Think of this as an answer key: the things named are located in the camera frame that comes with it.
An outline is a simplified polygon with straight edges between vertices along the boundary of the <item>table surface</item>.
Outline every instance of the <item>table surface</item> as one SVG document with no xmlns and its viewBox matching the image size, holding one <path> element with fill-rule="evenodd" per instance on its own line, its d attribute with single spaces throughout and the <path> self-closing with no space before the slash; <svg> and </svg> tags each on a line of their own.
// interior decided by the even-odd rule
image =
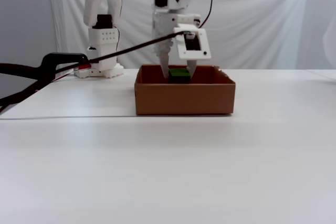
<svg viewBox="0 0 336 224">
<path fill-rule="evenodd" d="M 335 71 L 225 70 L 231 116 L 135 116 L 137 70 L 0 116 L 1 223 L 335 223 Z"/>
</svg>

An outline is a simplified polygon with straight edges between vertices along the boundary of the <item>cardboard box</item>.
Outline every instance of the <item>cardboard box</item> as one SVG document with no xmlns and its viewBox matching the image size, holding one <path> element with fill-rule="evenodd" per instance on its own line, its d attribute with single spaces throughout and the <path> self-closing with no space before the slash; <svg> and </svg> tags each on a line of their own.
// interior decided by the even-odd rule
<svg viewBox="0 0 336 224">
<path fill-rule="evenodd" d="M 197 66 L 190 83 L 168 83 L 160 65 L 143 65 L 134 89 L 137 115 L 231 114 L 236 83 L 215 66 Z"/>
</svg>

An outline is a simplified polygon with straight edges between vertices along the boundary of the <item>white wall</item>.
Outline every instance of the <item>white wall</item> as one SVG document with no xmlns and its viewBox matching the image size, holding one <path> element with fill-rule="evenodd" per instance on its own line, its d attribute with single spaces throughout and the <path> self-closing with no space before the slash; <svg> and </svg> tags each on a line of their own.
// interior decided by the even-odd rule
<svg viewBox="0 0 336 224">
<path fill-rule="evenodd" d="M 56 51 L 50 0 L 0 0 L 0 63 L 37 67 Z M 34 80 L 0 74 L 0 98 L 22 91 Z"/>
</svg>

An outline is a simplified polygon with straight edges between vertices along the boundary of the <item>green block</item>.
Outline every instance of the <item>green block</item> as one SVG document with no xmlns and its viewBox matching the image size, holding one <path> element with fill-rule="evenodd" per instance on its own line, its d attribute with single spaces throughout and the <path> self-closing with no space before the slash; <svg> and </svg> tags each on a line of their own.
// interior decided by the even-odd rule
<svg viewBox="0 0 336 224">
<path fill-rule="evenodd" d="M 189 83 L 190 80 L 191 76 L 186 68 L 169 69 L 169 83 Z"/>
</svg>

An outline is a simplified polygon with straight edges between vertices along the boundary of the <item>white curtain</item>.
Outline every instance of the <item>white curtain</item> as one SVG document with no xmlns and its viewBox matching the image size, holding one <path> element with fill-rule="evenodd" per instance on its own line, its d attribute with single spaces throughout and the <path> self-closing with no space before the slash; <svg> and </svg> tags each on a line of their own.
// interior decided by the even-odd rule
<svg viewBox="0 0 336 224">
<path fill-rule="evenodd" d="M 118 25 L 121 40 L 118 50 L 151 39 L 153 0 L 123 0 L 122 20 Z M 66 34 L 68 52 L 86 53 L 88 29 L 82 21 L 84 0 L 62 0 L 64 23 L 57 24 Z M 206 17 L 210 0 L 195 0 L 188 11 Z M 297 69 L 300 66 L 302 25 L 307 0 L 214 0 L 207 29 L 212 59 L 200 64 L 232 69 Z M 102 3 L 101 13 L 107 5 Z M 125 68 L 158 63 L 152 47 L 142 48 L 118 58 Z M 170 63 L 178 59 L 173 47 Z"/>
</svg>

